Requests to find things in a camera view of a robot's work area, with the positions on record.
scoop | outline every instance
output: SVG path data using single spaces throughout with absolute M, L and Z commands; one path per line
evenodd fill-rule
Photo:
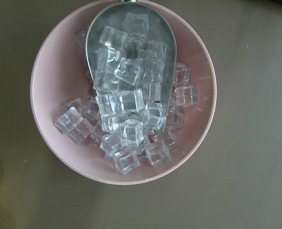
M 102 44 L 98 42 L 100 33 L 105 26 L 123 31 L 122 22 L 128 12 L 147 14 L 149 19 L 147 40 L 155 40 L 167 44 L 167 57 L 163 73 L 160 100 L 167 114 L 177 58 L 176 40 L 168 22 L 159 13 L 145 4 L 131 1 L 115 3 L 105 8 L 94 18 L 86 37 L 86 56 L 92 79 L 94 80 L 97 49 L 102 46 Z

bowl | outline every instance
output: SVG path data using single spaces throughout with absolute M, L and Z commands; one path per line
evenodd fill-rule
M 140 0 L 168 21 L 177 42 L 177 61 L 192 68 L 190 84 L 197 87 L 198 103 L 185 107 L 184 127 L 174 130 L 179 147 L 171 151 L 171 161 L 157 167 L 141 166 L 122 175 L 112 161 L 91 138 L 75 144 L 53 125 L 61 116 L 59 108 L 69 101 L 86 100 L 88 68 L 79 53 L 74 35 L 91 23 L 94 17 L 113 0 L 99 0 L 81 7 L 64 18 L 45 39 L 36 57 L 31 74 L 31 107 L 36 125 L 55 155 L 68 167 L 90 179 L 116 185 L 140 184 L 158 179 L 182 165 L 197 150 L 206 136 L 216 104 L 216 77 L 209 53 L 192 27 L 171 10 Z

bowl rim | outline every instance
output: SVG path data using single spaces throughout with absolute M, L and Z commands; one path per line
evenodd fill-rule
M 68 162 L 66 162 L 54 149 L 53 147 L 51 146 L 51 144 L 49 143 L 49 140 L 46 139 L 46 137 L 44 136 L 43 134 L 43 131 L 39 125 L 39 121 L 37 119 L 37 112 L 36 112 L 36 107 L 34 105 L 34 101 L 33 101 L 33 94 L 34 94 L 34 75 L 35 75 L 35 72 L 36 72 L 36 68 L 37 68 L 37 64 L 38 64 L 38 61 L 39 61 L 39 58 L 41 56 L 41 53 L 42 51 L 44 50 L 44 47 L 46 46 L 46 44 L 49 42 L 50 38 L 53 36 L 54 32 L 59 28 L 61 27 L 66 21 L 68 21 L 71 17 L 75 16 L 76 14 L 78 14 L 79 12 L 82 12 L 83 10 L 89 8 L 89 7 L 93 7 L 93 6 L 96 6 L 96 5 L 99 5 L 99 4 L 102 4 L 102 3 L 116 3 L 116 1 L 114 0 L 97 0 L 95 2 L 92 2 L 92 3 L 89 3 L 89 4 L 86 4 L 76 10 L 74 10 L 72 13 L 70 13 L 69 15 L 67 15 L 65 18 L 63 18 L 53 29 L 52 31 L 49 33 L 49 35 L 45 38 L 43 44 L 41 45 L 38 53 L 37 53 L 37 56 L 36 56 L 36 59 L 34 61 L 34 65 L 33 65 L 33 68 L 32 68 L 32 72 L 31 72 L 31 82 L 30 82 L 30 99 L 31 99 L 31 109 L 32 109 L 32 114 L 33 114 L 33 117 L 34 117 L 34 120 L 35 120 L 35 123 L 37 125 L 37 128 L 42 136 L 42 138 L 44 139 L 45 143 L 47 144 L 47 146 L 49 147 L 49 149 L 65 164 L 67 165 L 69 168 L 71 168 L 72 170 L 74 170 L 75 172 L 83 175 L 84 177 L 87 177 L 87 178 L 90 178 L 92 180 L 95 180 L 95 181 L 99 181 L 99 182 L 102 182 L 102 183 L 106 183 L 106 184 L 113 184 L 113 185 L 135 185 L 135 184 L 142 184 L 142 183 L 146 183 L 146 182 L 149 182 L 149 181 L 153 181 L 153 180 L 156 180 L 158 178 L 161 178 L 161 177 L 164 177 L 165 175 L 171 173 L 172 171 L 174 171 L 175 169 L 177 169 L 179 166 L 181 166 L 183 163 L 185 163 L 193 154 L 194 152 L 199 148 L 199 146 L 201 145 L 201 143 L 203 142 L 205 136 L 207 135 L 208 131 L 209 131 L 209 128 L 211 126 L 211 123 L 212 123 L 212 120 L 213 120 L 213 116 L 215 114 L 215 108 L 216 108 L 216 101 L 217 101 L 217 82 L 216 82 L 216 75 L 215 75 L 215 71 L 214 71 L 214 66 L 213 66 L 213 62 L 212 62 L 212 59 L 209 55 L 209 52 L 205 46 L 205 44 L 203 43 L 203 41 L 201 40 L 201 38 L 199 37 L 199 35 L 196 33 L 196 31 L 181 17 L 179 17 L 179 15 L 177 15 L 176 13 L 174 13 L 172 10 L 160 5 L 160 4 L 157 4 L 157 3 L 154 3 L 154 2 L 151 2 L 151 1 L 148 1 L 148 0 L 139 0 L 138 2 L 141 2 L 141 3 L 144 3 L 146 5 L 149 5 L 149 6 L 158 6 L 160 9 L 164 10 L 164 11 L 167 11 L 169 14 L 171 14 L 173 17 L 177 18 L 179 21 L 181 21 L 186 27 L 188 27 L 191 32 L 193 33 L 193 35 L 195 36 L 195 38 L 198 40 L 200 46 L 202 47 L 206 57 L 207 57 L 207 60 L 209 62 L 209 66 L 210 66 L 210 70 L 211 70 L 211 74 L 212 74 L 212 82 L 213 82 L 213 101 L 212 101 L 212 106 L 211 106 L 211 112 L 210 112 L 210 116 L 209 116 L 209 120 L 208 120 L 208 123 L 206 125 L 206 128 L 201 136 L 201 138 L 199 139 L 199 141 L 197 142 L 197 144 L 193 147 L 193 149 L 188 153 L 186 154 L 186 156 L 180 160 L 177 164 L 175 164 L 174 166 L 172 166 L 170 169 L 164 171 L 163 173 L 160 173 L 158 175 L 155 175 L 153 177 L 150 177 L 150 178 L 147 178 L 147 179 L 141 179 L 141 180 L 136 180 L 136 181 L 112 181 L 112 180 L 107 180 L 107 179 L 102 179 L 102 178 L 98 178 L 98 177 L 94 177 L 94 176 L 91 176 L 89 174 L 86 174 L 85 172 L 79 170 L 77 167 L 74 167 L 72 165 L 70 165 Z

gray table surface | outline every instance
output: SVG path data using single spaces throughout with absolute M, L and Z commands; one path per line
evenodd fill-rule
M 217 107 L 186 163 L 123 187 L 69 169 L 31 113 L 31 70 L 41 44 L 89 2 L 0 0 L 0 229 L 282 229 L 282 5 L 156 1 L 204 41 Z

